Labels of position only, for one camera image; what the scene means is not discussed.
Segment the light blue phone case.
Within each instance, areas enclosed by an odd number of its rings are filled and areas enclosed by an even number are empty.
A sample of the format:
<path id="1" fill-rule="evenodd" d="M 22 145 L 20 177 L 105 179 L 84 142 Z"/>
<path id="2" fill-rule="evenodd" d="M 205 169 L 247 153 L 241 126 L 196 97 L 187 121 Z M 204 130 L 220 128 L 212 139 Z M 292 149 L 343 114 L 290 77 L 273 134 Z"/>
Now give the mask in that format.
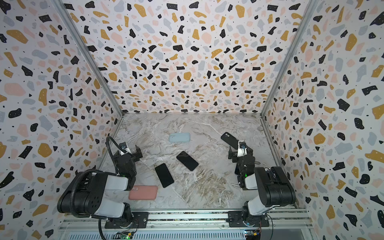
<path id="1" fill-rule="evenodd" d="M 187 143 L 191 140 L 190 133 L 172 133 L 169 136 L 171 143 Z"/>

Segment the circuit board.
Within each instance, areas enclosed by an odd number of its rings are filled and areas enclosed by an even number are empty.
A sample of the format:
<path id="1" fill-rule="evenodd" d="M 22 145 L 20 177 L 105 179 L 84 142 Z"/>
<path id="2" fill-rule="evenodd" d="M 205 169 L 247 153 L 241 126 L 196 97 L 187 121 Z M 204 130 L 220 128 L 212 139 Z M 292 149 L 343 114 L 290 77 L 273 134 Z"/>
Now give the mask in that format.
<path id="1" fill-rule="evenodd" d="M 260 240 L 261 231 L 260 230 L 245 231 L 245 238 L 246 240 Z"/>
<path id="2" fill-rule="evenodd" d="M 124 231 L 118 232 L 113 236 L 113 240 L 132 240 L 134 238 L 134 232 Z"/>

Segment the black phone case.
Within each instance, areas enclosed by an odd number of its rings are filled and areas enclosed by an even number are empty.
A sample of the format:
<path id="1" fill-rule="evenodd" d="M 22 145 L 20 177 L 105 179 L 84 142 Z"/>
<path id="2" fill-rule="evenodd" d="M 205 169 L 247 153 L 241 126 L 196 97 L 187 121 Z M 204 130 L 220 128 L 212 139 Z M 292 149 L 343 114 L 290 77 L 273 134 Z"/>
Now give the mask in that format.
<path id="1" fill-rule="evenodd" d="M 235 138 L 233 135 L 231 135 L 230 133 L 228 132 L 225 132 L 222 136 L 221 136 L 221 139 L 227 143 L 230 147 L 234 148 L 234 149 L 238 149 L 239 148 L 239 140 L 237 138 Z"/>

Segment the purple edged phone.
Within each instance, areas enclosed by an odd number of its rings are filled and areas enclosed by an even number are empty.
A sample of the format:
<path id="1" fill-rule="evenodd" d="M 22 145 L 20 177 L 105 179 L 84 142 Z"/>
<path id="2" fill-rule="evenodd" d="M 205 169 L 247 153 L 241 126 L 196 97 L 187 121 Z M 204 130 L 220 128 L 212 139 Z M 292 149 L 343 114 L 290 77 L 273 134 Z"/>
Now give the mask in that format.
<path id="1" fill-rule="evenodd" d="M 199 163 L 194 160 L 190 155 L 188 155 L 185 151 L 182 151 L 177 155 L 177 160 L 180 161 L 187 169 L 193 171 L 197 168 Z"/>

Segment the pink phone case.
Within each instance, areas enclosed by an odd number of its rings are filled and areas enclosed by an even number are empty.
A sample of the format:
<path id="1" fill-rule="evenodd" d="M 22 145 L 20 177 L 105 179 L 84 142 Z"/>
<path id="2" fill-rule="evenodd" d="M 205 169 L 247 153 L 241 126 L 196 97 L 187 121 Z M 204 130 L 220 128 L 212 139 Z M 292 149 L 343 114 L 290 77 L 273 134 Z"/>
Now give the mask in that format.
<path id="1" fill-rule="evenodd" d="M 134 186 L 129 193 L 129 200 L 139 201 L 148 200 L 153 201 L 157 197 L 157 186 Z"/>

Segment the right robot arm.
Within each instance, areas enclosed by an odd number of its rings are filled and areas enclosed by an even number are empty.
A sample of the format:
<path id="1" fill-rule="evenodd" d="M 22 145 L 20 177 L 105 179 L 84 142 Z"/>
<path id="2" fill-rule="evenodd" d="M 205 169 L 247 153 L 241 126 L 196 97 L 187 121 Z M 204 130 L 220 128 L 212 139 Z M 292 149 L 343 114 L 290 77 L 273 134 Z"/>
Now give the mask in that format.
<path id="1" fill-rule="evenodd" d="M 275 207 L 296 202 L 295 190 L 281 167 L 256 167 L 256 159 L 247 147 L 229 149 L 228 158 L 236 164 L 235 175 L 239 187 L 258 194 L 246 201 L 240 212 L 229 214 L 231 225 L 253 227 L 262 223 L 262 217 Z"/>

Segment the right circuit board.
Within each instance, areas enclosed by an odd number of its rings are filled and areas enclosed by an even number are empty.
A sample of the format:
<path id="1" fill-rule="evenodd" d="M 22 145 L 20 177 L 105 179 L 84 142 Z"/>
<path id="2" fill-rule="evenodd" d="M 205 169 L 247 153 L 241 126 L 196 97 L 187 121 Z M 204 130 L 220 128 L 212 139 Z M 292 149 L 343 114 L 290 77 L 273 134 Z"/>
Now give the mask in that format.
<path id="1" fill-rule="evenodd" d="M 245 231 L 245 238 L 246 240 L 260 240 L 261 231 L 260 230 Z"/>

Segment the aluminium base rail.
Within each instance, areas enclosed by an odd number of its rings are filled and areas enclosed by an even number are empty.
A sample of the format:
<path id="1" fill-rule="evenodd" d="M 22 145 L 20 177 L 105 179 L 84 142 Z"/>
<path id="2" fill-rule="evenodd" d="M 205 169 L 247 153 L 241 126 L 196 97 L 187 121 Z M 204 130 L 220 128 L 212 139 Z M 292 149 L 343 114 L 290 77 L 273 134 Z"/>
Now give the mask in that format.
<path id="1" fill-rule="evenodd" d="M 260 230 L 261 240 L 317 239 L 304 209 L 276 208 L 266 214 L 269 227 L 230 228 L 229 210 L 138 210 L 149 212 L 145 229 L 99 228 L 96 219 L 68 216 L 59 228 L 58 240 L 113 240 L 118 232 L 134 232 L 133 240 L 245 240 L 245 231 Z"/>

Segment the left circuit board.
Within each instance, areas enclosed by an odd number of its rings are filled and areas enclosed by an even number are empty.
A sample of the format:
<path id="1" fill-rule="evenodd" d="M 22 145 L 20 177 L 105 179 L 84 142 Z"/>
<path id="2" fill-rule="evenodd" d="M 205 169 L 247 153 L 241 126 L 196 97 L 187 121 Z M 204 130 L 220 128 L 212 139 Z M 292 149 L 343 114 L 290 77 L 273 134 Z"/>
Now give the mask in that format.
<path id="1" fill-rule="evenodd" d="M 113 240 L 132 240 L 134 238 L 134 232 L 124 231 L 118 232 L 113 236 Z"/>

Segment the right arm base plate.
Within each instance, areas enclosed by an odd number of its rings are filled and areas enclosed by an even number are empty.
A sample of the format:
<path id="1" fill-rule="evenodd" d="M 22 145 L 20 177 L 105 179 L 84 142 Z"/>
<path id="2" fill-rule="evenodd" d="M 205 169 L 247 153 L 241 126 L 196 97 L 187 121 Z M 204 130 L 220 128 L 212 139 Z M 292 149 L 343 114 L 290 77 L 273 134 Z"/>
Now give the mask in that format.
<path id="1" fill-rule="evenodd" d="M 243 211 L 228 211 L 226 222 L 229 223 L 230 228 L 270 226 L 266 215 L 252 216 Z"/>

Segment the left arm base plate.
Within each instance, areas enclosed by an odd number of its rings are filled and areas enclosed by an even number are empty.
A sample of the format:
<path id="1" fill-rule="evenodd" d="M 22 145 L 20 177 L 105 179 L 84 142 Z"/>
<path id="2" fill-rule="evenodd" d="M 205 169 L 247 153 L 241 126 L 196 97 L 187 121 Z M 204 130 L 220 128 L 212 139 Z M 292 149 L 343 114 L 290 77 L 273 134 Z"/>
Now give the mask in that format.
<path id="1" fill-rule="evenodd" d="M 145 229 L 149 219 L 149 212 L 132 212 L 128 218 L 109 219 L 105 229 Z"/>

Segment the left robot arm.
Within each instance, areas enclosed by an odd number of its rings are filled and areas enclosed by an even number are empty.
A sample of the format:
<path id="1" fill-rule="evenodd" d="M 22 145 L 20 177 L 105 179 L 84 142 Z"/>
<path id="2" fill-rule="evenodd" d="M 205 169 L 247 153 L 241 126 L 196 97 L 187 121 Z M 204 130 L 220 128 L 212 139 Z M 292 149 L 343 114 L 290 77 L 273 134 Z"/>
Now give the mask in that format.
<path id="1" fill-rule="evenodd" d="M 131 226 L 135 220 L 130 205 L 114 202 L 104 195 L 106 191 L 131 191 L 136 182 L 136 162 L 142 157 L 139 147 L 133 153 L 119 150 L 112 156 L 116 173 L 96 169 L 79 172 L 59 198 L 58 212 L 77 218 L 108 220 L 117 228 Z"/>

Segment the silver edged phone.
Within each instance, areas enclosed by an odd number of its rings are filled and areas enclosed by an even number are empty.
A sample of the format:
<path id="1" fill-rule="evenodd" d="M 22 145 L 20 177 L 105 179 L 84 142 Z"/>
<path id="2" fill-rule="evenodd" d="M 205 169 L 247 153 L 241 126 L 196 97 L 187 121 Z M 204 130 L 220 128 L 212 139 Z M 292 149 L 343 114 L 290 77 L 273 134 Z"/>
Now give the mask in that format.
<path id="1" fill-rule="evenodd" d="M 166 188 L 175 182 L 166 164 L 160 164 L 155 167 L 155 171 L 163 188 Z"/>

